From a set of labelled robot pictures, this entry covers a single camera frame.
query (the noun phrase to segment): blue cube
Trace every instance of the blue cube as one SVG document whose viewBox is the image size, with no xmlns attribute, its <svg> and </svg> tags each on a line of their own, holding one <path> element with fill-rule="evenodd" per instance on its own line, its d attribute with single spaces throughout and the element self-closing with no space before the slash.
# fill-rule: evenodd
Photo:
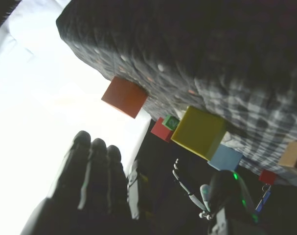
<svg viewBox="0 0 297 235">
<path fill-rule="evenodd" d="M 221 144 L 208 164 L 217 170 L 236 170 L 242 157 L 242 153 Z"/>
</svg>

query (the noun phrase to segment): green light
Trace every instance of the green light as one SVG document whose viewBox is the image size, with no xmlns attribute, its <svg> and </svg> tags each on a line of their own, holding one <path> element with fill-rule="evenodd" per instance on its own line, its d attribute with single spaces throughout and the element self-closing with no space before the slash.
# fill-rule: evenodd
<svg viewBox="0 0 297 235">
<path fill-rule="evenodd" d="M 243 206 L 246 207 L 246 201 L 243 199 L 242 200 Z"/>
<path fill-rule="evenodd" d="M 255 223 L 258 223 L 258 216 L 253 214 L 252 219 L 254 220 Z"/>
</svg>

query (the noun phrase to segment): white sheet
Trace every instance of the white sheet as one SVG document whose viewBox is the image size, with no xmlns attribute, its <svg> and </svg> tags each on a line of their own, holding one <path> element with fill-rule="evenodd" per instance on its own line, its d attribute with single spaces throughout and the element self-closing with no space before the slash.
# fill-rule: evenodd
<svg viewBox="0 0 297 235">
<path fill-rule="evenodd" d="M 115 144 L 127 171 L 150 116 L 100 100 L 109 82 L 60 40 L 69 0 L 23 0 L 0 29 L 0 235 L 18 235 L 79 130 Z"/>
</svg>

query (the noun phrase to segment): black finger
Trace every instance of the black finger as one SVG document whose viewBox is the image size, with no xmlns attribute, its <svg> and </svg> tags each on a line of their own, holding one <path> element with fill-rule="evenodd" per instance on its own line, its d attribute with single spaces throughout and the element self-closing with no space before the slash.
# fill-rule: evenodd
<svg viewBox="0 0 297 235">
<path fill-rule="evenodd" d="M 54 200 L 67 204 L 69 207 L 78 206 L 90 144 L 91 137 L 85 131 L 80 131 L 73 139 L 73 145 L 65 156 L 66 163 L 52 197 Z"/>
<path fill-rule="evenodd" d="M 107 159 L 109 164 L 109 213 L 131 216 L 127 202 L 127 179 L 121 164 L 121 154 L 116 146 L 111 145 L 107 148 Z"/>
<path fill-rule="evenodd" d="M 108 211 L 108 161 L 107 148 L 102 139 L 91 143 L 85 184 L 86 201 L 84 210 L 96 213 Z"/>
</svg>

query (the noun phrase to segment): white button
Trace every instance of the white button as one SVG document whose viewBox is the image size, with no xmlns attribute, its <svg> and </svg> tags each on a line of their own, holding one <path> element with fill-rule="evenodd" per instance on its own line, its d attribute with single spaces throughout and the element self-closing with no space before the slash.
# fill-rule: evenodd
<svg viewBox="0 0 297 235">
<path fill-rule="evenodd" d="M 158 69 L 159 69 L 160 72 L 164 71 L 164 67 L 162 65 L 158 65 Z"/>
<path fill-rule="evenodd" d="M 126 58 L 124 55 L 121 55 L 121 59 L 122 59 L 123 61 L 127 61 L 127 58 Z"/>
</svg>

